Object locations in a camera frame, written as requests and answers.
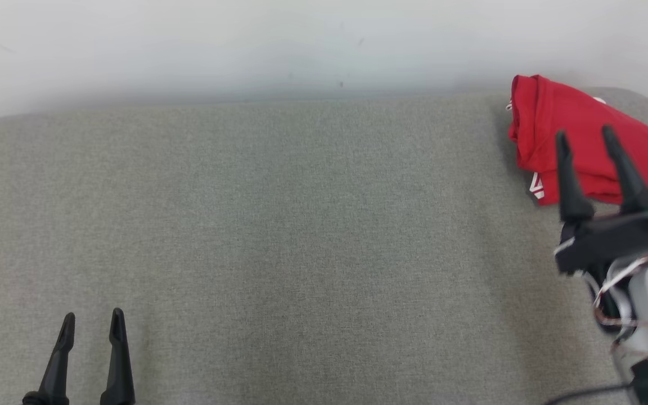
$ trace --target gray cushion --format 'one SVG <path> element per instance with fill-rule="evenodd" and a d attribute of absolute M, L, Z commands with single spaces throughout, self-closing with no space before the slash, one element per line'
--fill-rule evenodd
<path fill-rule="evenodd" d="M 591 89 L 648 124 L 648 100 Z M 140 403 L 540 403 L 616 382 L 508 94 L 0 119 L 0 403 L 124 310 Z M 622 403 L 602 397 L 582 403 Z"/>

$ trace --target red cloth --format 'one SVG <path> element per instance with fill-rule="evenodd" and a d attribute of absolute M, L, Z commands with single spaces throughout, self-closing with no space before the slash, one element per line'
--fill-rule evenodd
<path fill-rule="evenodd" d="M 514 121 L 509 138 L 517 144 L 517 165 L 538 173 L 542 181 L 543 192 L 535 193 L 540 205 L 559 200 L 555 135 L 561 129 L 566 131 L 574 153 L 574 170 L 587 197 L 607 203 L 622 202 L 617 170 L 609 160 L 601 135 L 604 124 L 614 127 L 648 185 L 647 125 L 584 92 L 538 75 L 514 77 L 511 103 Z"/>

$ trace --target gray upholstered bench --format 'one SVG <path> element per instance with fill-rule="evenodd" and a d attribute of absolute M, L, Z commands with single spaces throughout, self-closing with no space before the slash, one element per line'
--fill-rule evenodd
<path fill-rule="evenodd" d="M 640 95 L 589 92 L 648 124 Z M 69 311 L 69 397 L 98 403 L 115 306 L 140 403 L 528 404 L 617 381 L 508 100 L 0 119 L 0 404 L 38 387 Z"/>

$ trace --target black cable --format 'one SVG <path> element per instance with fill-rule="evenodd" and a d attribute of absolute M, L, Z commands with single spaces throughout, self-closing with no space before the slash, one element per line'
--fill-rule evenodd
<path fill-rule="evenodd" d="M 648 380 L 627 382 L 626 384 L 602 385 L 601 387 L 594 387 L 592 389 L 574 391 L 574 392 L 570 392 L 569 394 L 564 394 L 561 395 L 560 397 L 550 399 L 548 402 L 545 402 L 543 405 L 558 405 L 559 403 L 564 403 L 579 397 L 589 397 L 590 395 L 599 395 L 599 394 L 605 394 L 607 392 L 617 392 L 618 390 L 626 390 L 626 389 L 633 389 L 633 388 L 638 388 L 638 389 L 648 388 Z"/>
<path fill-rule="evenodd" d="M 632 384 L 614 384 L 614 385 L 602 385 L 601 387 L 596 387 L 593 389 L 578 390 L 551 399 L 548 402 L 544 403 L 544 405 L 557 405 L 558 403 L 567 402 L 579 397 L 589 397 L 589 395 L 599 395 L 607 392 L 617 392 L 617 390 L 629 389 L 632 386 L 633 386 Z"/>

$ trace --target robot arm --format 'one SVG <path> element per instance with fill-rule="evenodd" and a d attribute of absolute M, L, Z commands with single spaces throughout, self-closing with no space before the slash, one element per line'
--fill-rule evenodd
<path fill-rule="evenodd" d="M 22 405 L 69 405 L 69 398 L 66 397 L 66 373 L 69 351 L 74 346 L 74 321 L 73 313 L 64 317 L 59 338 L 49 357 L 39 390 L 25 395 L 21 400 Z M 134 405 L 136 400 L 127 328 L 124 324 L 124 312 L 119 308 L 115 308 L 111 315 L 109 341 L 109 377 L 106 380 L 106 390 L 101 394 L 100 405 Z"/>
<path fill-rule="evenodd" d="M 593 312 L 614 338 L 612 354 L 632 403 L 648 405 L 648 189 L 610 126 L 602 136 L 622 187 L 617 215 L 595 217 L 579 188 L 566 135 L 556 135 L 560 182 L 561 274 L 583 278 Z"/>

